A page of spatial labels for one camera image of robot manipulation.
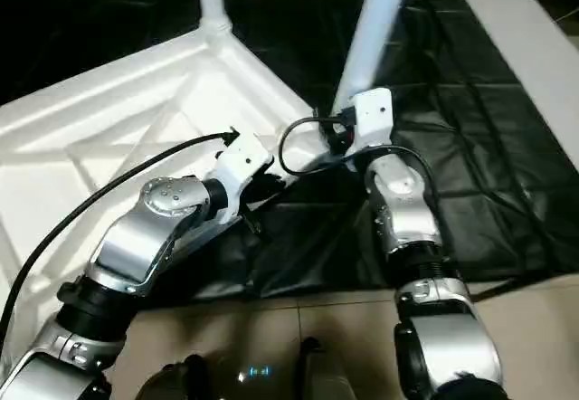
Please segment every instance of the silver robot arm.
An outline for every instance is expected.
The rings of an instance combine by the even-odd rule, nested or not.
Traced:
[[[114,364],[155,279],[235,222],[243,189],[271,160],[256,137],[240,135],[204,181],[146,183],[135,206],[105,233],[84,275],[62,285],[62,308],[0,387],[0,399],[108,399],[102,371]]]
[[[348,153],[390,144],[390,91],[369,90],[353,102],[356,125]],[[460,398],[469,398],[469,393],[482,390],[489,393],[485,398],[507,398],[497,350],[444,251],[421,175],[396,154],[371,159],[363,171],[385,265],[396,288],[400,323],[394,339],[405,395],[427,400],[461,390]]]

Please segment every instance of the black cloth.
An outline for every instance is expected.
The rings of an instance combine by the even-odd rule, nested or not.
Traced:
[[[363,0],[226,0],[236,35],[327,113]],[[0,0],[0,102],[196,28],[197,0]],[[405,0],[376,85],[430,163],[469,281],[579,268],[579,176],[464,0]],[[364,188],[305,177],[158,283],[153,305],[387,287]]]

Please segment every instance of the floor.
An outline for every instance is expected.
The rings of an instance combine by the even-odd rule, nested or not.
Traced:
[[[478,291],[485,284],[474,284]],[[257,304],[222,303],[139,315],[109,371],[115,400],[132,400],[160,368],[199,353],[208,357],[219,398],[291,398],[299,343],[315,336],[341,360],[360,400],[403,399],[398,386],[391,291],[318,295]],[[575,399],[579,392],[579,275],[479,304],[497,343],[511,398]],[[271,377],[240,384],[249,367]]]

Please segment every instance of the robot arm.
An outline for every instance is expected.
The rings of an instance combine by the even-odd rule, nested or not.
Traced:
[[[390,91],[369,90],[353,102],[356,125],[348,153],[389,143]],[[507,399],[497,350],[444,251],[421,175],[396,154],[371,158],[362,170],[396,288],[400,323],[394,340],[404,394],[425,400],[478,398],[484,392],[484,398]]]
[[[84,272],[58,292],[44,324],[0,388],[2,400],[101,400],[126,331],[157,276],[237,218],[240,196],[271,162],[256,137],[240,135],[204,181],[155,178],[110,226]]]

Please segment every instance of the white surface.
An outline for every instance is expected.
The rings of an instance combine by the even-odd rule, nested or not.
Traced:
[[[579,52],[537,0],[467,0],[579,169]]]
[[[274,153],[278,136],[312,109],[230,33],[205,29],[130,55],[0,108],[0,304],[33,247],[111,178],[179,141],[255,134]],[[325,146],[308,125],[289,138],[304,167]],[[111,192],[49,247],[18,301],[9,343],[18,355],[59,304],[63,281],[82,272],[100,237],[155,176],[203,177],[223,149],[212,141],[176,154]],[[271,172],[283,173],[278,164]]]
[[[351,97],[372,88],[401,0],[364,0],[332,113],[351,106]]]

